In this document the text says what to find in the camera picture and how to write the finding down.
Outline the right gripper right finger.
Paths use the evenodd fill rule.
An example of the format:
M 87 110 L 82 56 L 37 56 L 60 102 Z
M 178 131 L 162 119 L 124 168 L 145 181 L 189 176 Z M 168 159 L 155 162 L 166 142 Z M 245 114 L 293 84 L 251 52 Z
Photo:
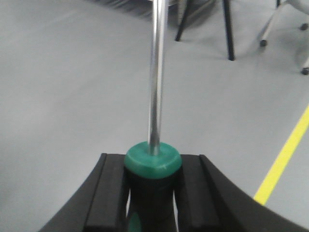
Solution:
M 205 155 L 182 155 L 175 189 L 181 232 L 305 232 L 262 206 Z

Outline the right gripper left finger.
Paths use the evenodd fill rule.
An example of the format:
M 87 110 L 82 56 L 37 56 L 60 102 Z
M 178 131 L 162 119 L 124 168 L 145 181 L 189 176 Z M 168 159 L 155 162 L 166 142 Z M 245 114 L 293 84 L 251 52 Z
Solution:
M 123 232 L 128 183 L 124 155 L 103 153 L 72 197 L 42 232 Z

